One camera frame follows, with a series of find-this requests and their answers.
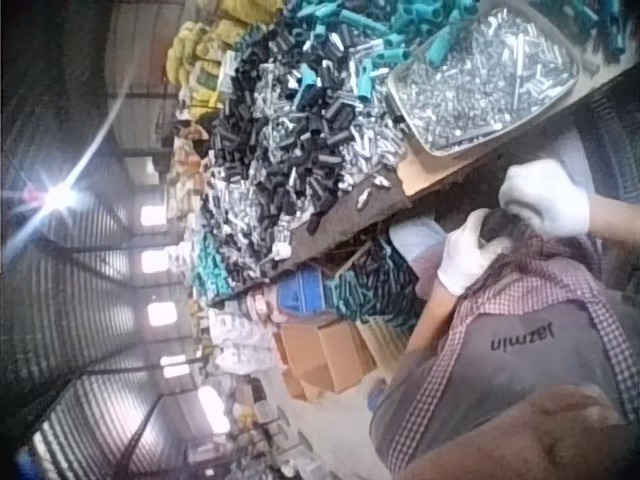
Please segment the corrugated metal wall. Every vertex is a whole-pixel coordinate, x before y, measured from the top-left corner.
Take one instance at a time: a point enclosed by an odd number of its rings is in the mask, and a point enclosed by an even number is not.
[[[29,218],[14,211],[23,189],[62,181],[106,118],[112,7],[3,3],[2,180],[16,194],[2,204],[3,245]],[[99,372],[149,361],[144,347],[132,348],[147,319],[130,251],[118,249],[137,219],[118,155],[109,136],[74,186],[84,208],[49,216],[4,259],[0,277],[0,432],[7,446],[28,446],[50,478],[110,478],[162,394],[157,371]],[[132,471],[181,465],[186,440],[172,402],[162,399],[150,417]]]

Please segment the forearm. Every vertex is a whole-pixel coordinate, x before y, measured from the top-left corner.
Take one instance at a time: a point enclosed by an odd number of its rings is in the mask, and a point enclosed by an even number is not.
[[[446,334],[456,300],[457,298],[449,293],[440,280],[436,280],[431,297],[409,338],[407,352],[427,350]]]
[[[589,233],[605,240],[640,247],[640,207],[593,195]]]

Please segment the dark hair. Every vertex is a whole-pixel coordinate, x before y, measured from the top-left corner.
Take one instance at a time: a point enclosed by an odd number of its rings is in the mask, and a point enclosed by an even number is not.
[[[177,137],[180,135],[180,131],[183,128],[189,128],[191,126],[191,120],[176,120],[173,123],[173,134]]]

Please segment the pile of parts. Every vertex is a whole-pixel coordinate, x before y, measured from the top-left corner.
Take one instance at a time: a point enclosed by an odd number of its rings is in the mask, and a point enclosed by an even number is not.
[[[475,14],[475,1],[457,3]],[[233,95],[212,129],[203,208],[233,286],[269,277],[291,255],[291,229],[307,222],[315,234],[358,182],[371,188],[353,199],[357,210],[391,188],[375,172],[393,168],[406,147],[384,80],[446,24],[447,8],[290,2],[239,43]]]

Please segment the workbench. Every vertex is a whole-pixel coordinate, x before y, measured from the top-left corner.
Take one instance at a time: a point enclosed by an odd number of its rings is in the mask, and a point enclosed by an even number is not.
[[[626,55],[620,59],[620,63],[606,65],[602,55],[588,55],[589,60],[600,66],[599,73],[593,78],[586,72],[582,72],[574,89],[565,98],[532,119],[525,129],[516,129],[501,135],[470,148],[453,159],[429,155],[417,141],[409,138],[407,141],[409,153],[398,164],[397,175],[384,173],[393,188],[389,192],[374,191],[370,204],[362,212],[357,212],[355,209],[357,198],[366,187],[370,186],[370,182],[365,180],[356,185],[352,193],[338,201],[322,219],[320,228],[314,236],[306,233],[306,225],[294,229],[292,231],[293,255],[279,265],[277,272],[294,268],[306,260],[318,257],[369,225],[411,207],[412,203],[420,197],[458,181],[484,161],[493,158],[492,152],[510,141],[517,140],[519,135],[526,135],[535,125],[552,117],[569,114],[580,100],[634,67],[638,63],[637,51],[637,44],[629,39],[629,48]]]

